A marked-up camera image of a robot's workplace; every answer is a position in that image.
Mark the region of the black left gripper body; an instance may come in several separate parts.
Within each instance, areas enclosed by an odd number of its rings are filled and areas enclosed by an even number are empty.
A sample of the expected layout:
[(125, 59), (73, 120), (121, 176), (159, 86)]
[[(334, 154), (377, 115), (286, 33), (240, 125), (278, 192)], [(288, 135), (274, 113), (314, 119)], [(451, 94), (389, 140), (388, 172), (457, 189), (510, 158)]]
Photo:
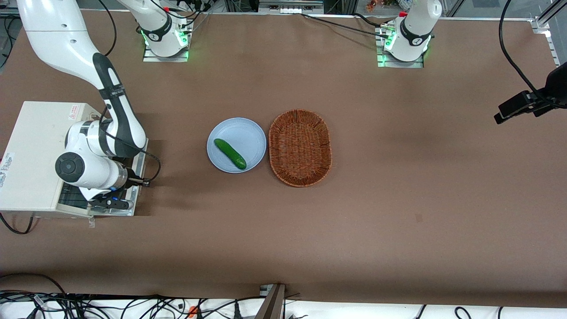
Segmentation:
[(565, 109), (567, 103), (567, 63), (551, 71), (545, 86), (535, 93), (532, 109)]

